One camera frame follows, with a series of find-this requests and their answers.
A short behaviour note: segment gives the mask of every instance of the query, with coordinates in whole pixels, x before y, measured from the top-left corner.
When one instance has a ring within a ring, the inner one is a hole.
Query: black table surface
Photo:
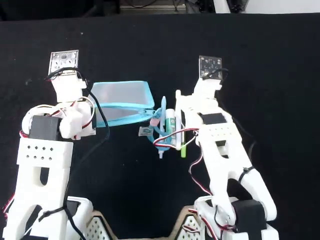
[[[148,81],[156,106],[191,94],[199,55],[223,59],[230,74],[221,100],[257,141],[252,162],[277,206],[280,239],[312,239],[319,193],[320,15],[148,15],[0,22],[0,203],[15,190],[21,121],[33,106],[56,102],[50,52],[79,50],[93,82]],[[159,160],[145,123],[112,127],[108,143],[81,165],[69,195],[86,197],[119,238],[167,236],[185,205],[203,195],[188,174],[199,155],[171,150]],[[75,159],[103,137],[74,145]],[[241,132],[248,149],[252,138]],[[208,185],[204,164],[195,174]],[[241,195],[231,187],[229,191]],[[5,224],[0,217],[0,226]]]

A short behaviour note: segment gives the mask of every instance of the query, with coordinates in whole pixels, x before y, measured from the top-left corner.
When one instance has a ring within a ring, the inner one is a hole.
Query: red wire
[[[205,223],[206,227],[209,229],[209,232],[210,232],[212,238],[213,238],[214,240],[217,240],[217,239],[216,239],[216,235],[215,235],[213,229],[212,229],[211,226],[209,225],[209,222],[208,222],[204,217],[201,217],[201,220]]]
[[[3,206],[2,208],[2,212],[5,214],[7,207],[9,206],[10,202],[12,201],[12,199],[15,197],[15,193],[12,194],[12,196],[9,198],[9,200],[6,202],[6,204]]]
[[[23,138],[29,138],[29,135],[24,133],[22,130],[20,130],[19,133],[22,135]]]
[[[86,128],[90,123],[92,122],[92,119],[90,120],[90,122],[86,123],[85,125],[82,126],[82,129]]]
[[[161,140],[164,140],[168,137],[171,137],[174,134],[178,134],[178,133],[182,133],[182,132],[186,132],[186,131],[197,131],[197,130],[199,130],[199,128],[184,128],[184,129],[175,131],[174,133],[171,133],[167,136],[159,137],[158,139],[154,140],[153,145],[156,145],[157,142],[160,142]]]

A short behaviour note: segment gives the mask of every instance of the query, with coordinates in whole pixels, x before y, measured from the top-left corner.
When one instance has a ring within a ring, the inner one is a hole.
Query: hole
[[[27,219],[27,222],[26,222],[26,225],[25,225],[25,230],[26,231],[27,229],[29,229],[32,224],[34,224],[35,220],[37,219],[38,217],[38,214],[39,212],[41,211],[41,206],[40,205],[36,205],[34,207],[31,207],[31,214],[29,215],[30,217],[28,217]]]
[[[206,202],[210,207],[213,207],[213,206],[212,206],[212,201],[211,201],[211,200],[209,200],[209,199],[208,199],[208,200],[207,200],[207,201],[205,201],[205,202]]]
[[[43,185],[46,185],[48,182],[49,177],[49,168],[48,167],[42,167],[40,171],[40,182]]]

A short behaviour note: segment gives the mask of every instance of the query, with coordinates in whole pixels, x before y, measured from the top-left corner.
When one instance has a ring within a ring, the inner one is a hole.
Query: small sticker
[[[154,134],[154,129],[153,128],[149,128],[148,126],[141,126],[139,128],[139,134],[138,136],[151,136],[152,134]]]

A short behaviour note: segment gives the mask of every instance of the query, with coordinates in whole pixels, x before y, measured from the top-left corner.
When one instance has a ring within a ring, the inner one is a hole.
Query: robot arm
[[[249,240],[251,239],[249,231],[245,232],[246,237],[243,237],[243,232],[233,232],[237,229],[237,225],[241,225],[240,221],[244,222],[241,211],[246,208],[248,211],[263,209],[261,219],[263,218],[265,223],[276,218],[277,209],[260,173],[254,169],[247,156],[241,135],[231,115],[218,106],[215,91],[219,91],[222,87],[222,75],[211,76],[212,74],[207,70],[208,63],[214,73],[217,72],[215,69],[221,68],[219,58],[216,60],[216,58],[200,56],[200,77],[194,93],[183,96],[179,90],[176,91],[177,116],[180,116],[179,112],[183,111],[185,127],[198,129],[196,143],[201,148],[210,178],[210,191],[213,194],[213,196],[197,199],[194,207],[200,218],[207,219],[215,236],[230,240]],[[255,202],[243,202],[241,206],[239,203],[232,203],[234,198],[230,200],[227,193],[228,179],[237,180],[251,194]],[[207,200],[211,201],[212,206],[208,205]],[[233,228],[225,230],[222,236],[222,229],[218,227],[217,222]],[[278,232],[269,225],[258,231],[261,231],[262,240],[279,239]]]

